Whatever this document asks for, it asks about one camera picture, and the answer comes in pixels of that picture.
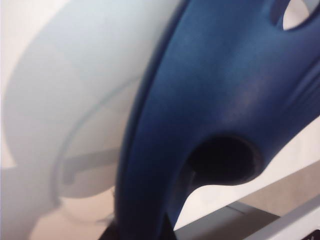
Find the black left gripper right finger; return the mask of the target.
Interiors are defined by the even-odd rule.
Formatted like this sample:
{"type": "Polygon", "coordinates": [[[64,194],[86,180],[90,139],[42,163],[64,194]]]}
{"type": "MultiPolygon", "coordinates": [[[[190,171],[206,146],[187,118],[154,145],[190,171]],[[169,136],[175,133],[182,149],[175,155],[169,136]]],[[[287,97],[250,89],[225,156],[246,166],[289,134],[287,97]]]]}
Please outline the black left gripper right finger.
{"type": "Polygon", "coordinates": [[[163,218],[159,240],[177,240],[177,236],[174,232],[174,229],[171,225],[171,222],[167,213],[164,215],[164,218],[163,218]]]}

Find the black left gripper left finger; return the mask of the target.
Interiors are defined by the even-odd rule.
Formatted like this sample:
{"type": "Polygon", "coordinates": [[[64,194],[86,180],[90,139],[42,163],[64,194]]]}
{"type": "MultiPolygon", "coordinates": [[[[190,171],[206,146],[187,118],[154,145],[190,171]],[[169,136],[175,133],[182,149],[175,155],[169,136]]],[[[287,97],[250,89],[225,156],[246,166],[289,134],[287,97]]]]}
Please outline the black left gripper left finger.
{"type": "Polygon", "coordinates": [[[115,219],[110,222],[108,227],[99,237],[99,240],[120,240],[119,229],[115,219]]]}

